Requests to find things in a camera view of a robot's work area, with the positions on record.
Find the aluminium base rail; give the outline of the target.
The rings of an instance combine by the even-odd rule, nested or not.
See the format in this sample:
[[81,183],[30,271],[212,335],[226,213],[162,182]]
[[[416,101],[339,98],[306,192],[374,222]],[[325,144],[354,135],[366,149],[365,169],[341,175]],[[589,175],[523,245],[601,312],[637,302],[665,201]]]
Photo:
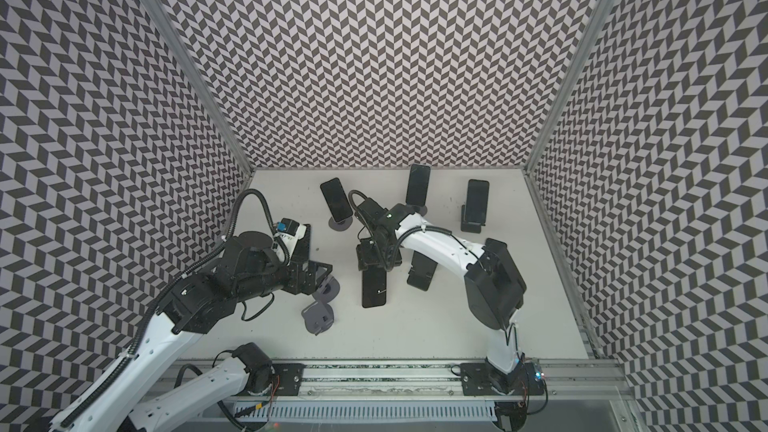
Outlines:
[[[617,362],[600,359],[532,359],[515,394],[554,400],[630,398],[631,387]],[[280,397],[305,400],[502,400],[485,366],[455,360],[277,360]]]

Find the dark phone on block stand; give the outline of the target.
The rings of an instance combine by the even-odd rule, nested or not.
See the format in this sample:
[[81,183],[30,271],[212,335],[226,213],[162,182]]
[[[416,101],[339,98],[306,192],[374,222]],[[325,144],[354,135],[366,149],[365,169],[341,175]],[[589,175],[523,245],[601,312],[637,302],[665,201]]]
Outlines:
[[483,226],[486,223],[490,183],[485,180],[470,179],[464,212],[466,223]]

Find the aluminium corner post right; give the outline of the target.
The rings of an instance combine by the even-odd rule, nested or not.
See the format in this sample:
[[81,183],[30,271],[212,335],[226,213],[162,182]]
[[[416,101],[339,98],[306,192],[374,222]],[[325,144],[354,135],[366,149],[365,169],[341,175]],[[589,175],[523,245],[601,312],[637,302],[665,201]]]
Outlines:
[[527,176],[533,174],[534,169],[543,156],[615,1],[597,0],[595,8],[586,23],[584,33],[578,41],[571,63],[566,69],[561,86],[554,96],[549,112],[545,116],[543,126],[534,143],[529,159],[525,164],[524,172]]

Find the aluminium corner post left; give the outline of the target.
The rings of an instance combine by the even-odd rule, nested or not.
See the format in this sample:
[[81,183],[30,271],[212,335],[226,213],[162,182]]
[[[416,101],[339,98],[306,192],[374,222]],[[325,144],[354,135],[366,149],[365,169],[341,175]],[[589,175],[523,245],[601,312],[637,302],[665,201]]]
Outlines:
[[228,149],[232,152],[236,162],[242,169],[246,171],[248,175],[251,175],[253,168],[244,148],[241,146],[239,140],[229,126],[225,115],[221,111],[202,74],[196,67],[194,60],[188,53],[187,47],[182,42],[161,1],[139,1],[146,9],[160,36],[165,41],[170,52],[175,57],[186,79],[200,99],[203,109],[207,113],[208,117],[212,121]]

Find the green-edged phone on round stand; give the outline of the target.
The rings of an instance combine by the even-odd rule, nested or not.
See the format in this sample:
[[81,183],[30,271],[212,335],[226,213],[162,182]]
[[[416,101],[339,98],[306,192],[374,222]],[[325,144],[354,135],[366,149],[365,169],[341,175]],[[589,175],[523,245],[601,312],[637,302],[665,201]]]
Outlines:
[[406,203],[408,205],[426,206],[430,175],[431,167],[428,165],[413,164],[410,166],[406,190]]

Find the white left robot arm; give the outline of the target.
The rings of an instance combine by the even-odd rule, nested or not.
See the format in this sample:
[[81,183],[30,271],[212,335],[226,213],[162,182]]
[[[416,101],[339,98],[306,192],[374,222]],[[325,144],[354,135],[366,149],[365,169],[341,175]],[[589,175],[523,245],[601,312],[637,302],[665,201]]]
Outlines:
[[333,267],[309,258],[309,229],[270,239],[259,232],[230,238],[192,274],[175,280],[142,318],[128,349],[50,421],[50,431],[172,431],[239,393],[272,399],[281,379],[253,342],[171,391],[146,393],[171,365],[238,304],[285,291],[313,295],[332,283]]

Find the black block stand far right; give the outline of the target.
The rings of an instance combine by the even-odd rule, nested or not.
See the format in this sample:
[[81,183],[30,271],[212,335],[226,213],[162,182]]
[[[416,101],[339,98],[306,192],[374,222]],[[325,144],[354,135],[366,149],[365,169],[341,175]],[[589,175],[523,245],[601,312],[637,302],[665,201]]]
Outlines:
[[485,212],[478,207],[472,207],[468,204],[461,209],[461,225],[463,232],[480,233],[485,225]]

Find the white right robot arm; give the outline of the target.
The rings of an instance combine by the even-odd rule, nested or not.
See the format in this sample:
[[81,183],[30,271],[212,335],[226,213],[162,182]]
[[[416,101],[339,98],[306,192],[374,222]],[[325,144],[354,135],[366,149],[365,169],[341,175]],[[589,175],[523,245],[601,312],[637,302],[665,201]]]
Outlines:
[[493,391],[510,395],[523,384],[524,354],[519,351],[515,316],[524,305],[527,285],[508,246],[488,238],[479,244],[433,225],[409,205],[381,207],[368,196],[351,205],[369,237],[358,246],[365,276],[384,277],[402,263],[402,248],[421,255],[463,280],[472,315],[488,331],[485,359]]

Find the round grey stand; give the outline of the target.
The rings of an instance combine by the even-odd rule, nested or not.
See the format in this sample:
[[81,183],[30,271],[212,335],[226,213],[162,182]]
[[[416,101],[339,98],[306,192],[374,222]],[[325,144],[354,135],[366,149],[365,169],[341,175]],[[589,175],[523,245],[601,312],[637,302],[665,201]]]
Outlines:
[[419,215],[425,216],[427,214],[427,207],[426,206],[418,206],[418,205],[411,205],[411,208],[413,211]]
[[328,275],[312,296],[317,302],[328,304],[338,296],[339,292],[338,280],[334,276]]
[[302,310],[306,330],[315,336],[327,331],[335,322],[333,309],[329,304],[313,302]]
[[346,219],[343,219],[341,221],[336,221],[333,217],[330,217],[328,220],[328,226],[337,232],[343,232],[348,230],[352,224],[354,223],[354,217],[350,216]]

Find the aluminium corner post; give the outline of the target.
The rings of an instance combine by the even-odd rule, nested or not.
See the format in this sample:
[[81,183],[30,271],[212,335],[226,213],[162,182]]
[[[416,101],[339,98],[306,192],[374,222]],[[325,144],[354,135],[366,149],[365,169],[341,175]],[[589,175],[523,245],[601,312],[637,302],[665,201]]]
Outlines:
[[534,169],[543,156],[615,1],[597,0],[595,8],[586,23],[584,33],[578,41],[571,63],[566,69],[561,86],[554,96],[549,112],[545,116],[543,126],[534,143],[529,159],[525,164],[524,172],[527,176],[533,174]]
[[203,109],[207,113],[208,117],[212,121],[228,149],[232,152],[236,162],[242,169],[246,171],[248,175],[251,175],[253,168],[244,148],[241,146],[239,140],[229,126],[225,115],[221,111],[202,74],[196,67],[194,60],[188,53],[187,47],[182,42],[161,1],[139,1],[146,9],[160,36],[165,41],[170,52],[175,57],[186,79],[200,99]]

